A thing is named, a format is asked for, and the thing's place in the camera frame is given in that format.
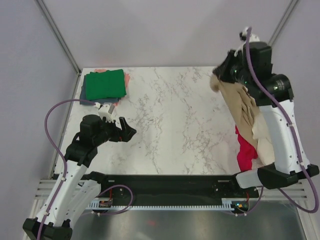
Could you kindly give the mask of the cream t shirt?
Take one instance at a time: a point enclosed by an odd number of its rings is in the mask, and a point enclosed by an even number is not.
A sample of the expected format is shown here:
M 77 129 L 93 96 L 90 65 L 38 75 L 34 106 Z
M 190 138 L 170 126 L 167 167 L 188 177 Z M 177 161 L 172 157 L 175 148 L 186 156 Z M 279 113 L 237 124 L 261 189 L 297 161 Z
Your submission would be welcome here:
M 261 112 L 254 118 L 252 134 L 253 139 L 257 140 L 256 152 L 262 164 L 267 166 L 274 163 L 275 155 L 272 140 L 267 123 Z

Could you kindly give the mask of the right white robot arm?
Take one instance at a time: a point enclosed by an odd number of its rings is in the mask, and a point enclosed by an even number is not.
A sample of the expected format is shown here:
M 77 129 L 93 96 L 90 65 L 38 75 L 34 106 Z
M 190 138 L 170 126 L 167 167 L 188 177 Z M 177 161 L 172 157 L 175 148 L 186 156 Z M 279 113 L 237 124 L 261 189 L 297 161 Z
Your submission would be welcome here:
M 272 72 L 272 48 L 254 41 L 228 51 L 212 71 L 210 86 L 220 92 L 241 137 L 263 163 L 235 175 L 229 191 L 242 196 L 247 188 L 280 189 L 317 176 L 301 144 L 295 121 L 294 94 L 284 74 Z

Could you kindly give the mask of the red t shirt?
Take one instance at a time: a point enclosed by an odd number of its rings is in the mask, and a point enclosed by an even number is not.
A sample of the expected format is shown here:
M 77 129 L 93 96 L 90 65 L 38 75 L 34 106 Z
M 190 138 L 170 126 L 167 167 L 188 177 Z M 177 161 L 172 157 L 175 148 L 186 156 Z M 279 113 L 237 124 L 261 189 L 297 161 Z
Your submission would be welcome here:
M 237 163 L 241 172 L 246 172 L 252 169 L 252 161 L 258 158 L 256 149 L 247 142 L 240 134 L 237 126 L 235 126 L 235 134 L 239 143 L 239 152 L 237 154 Z

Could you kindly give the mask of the tan t shirt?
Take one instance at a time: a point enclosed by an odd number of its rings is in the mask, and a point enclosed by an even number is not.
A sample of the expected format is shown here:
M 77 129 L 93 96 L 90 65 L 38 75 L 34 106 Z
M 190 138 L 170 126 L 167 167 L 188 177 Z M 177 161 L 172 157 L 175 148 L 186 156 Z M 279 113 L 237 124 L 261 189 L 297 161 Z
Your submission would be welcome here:
M 215 93 L 221 93 L 239 134 L 256 149 L 258 141 L 253 137 L 252 129 L 260 110 L 247 88 L 238 82 L 221 81 L 214 74 L 210 77 L 209 85 Z

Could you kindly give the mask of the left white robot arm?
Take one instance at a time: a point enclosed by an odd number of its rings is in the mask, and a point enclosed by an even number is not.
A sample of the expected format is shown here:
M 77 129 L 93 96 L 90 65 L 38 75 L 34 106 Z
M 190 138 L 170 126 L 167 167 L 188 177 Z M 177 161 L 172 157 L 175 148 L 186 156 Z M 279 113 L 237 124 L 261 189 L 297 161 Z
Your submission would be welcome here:
M 136 134 L 124 117 L 115 120 L 90 114 L 83 117 L 79 132 L 74 136 L 64 155 L 64 167 L 43 207 L 35 218 L 27 218 L 23 230 L 31 240 L 69 240 L 73 228 L 96 198 L 110 191 L 108 182 L 99 179 L 86 180 L 78 193 L 75 189 L 98 153 L 98 147 L 108 141 L 129 142 Z

